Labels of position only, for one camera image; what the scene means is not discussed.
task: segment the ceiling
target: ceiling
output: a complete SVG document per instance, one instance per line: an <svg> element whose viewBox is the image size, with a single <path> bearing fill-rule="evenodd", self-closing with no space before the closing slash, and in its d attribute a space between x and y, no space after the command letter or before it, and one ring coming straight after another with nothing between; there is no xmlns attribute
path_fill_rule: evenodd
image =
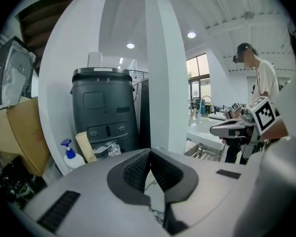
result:
<svg viewBox="0 0 296 237"><path fill-rule="evenodd" d="M278 0L170 1L186 52L208 44L226 71L238 71L243 65L234 64L232 57L240 43L248 42L277 70L295 69L288 16ZM190 31L196 32L196 38L186 36ZM126 47L129 42L134 49ZM99 49L105 56L136 59L138 70L148 70L145 0L106 0Z"/></svg>

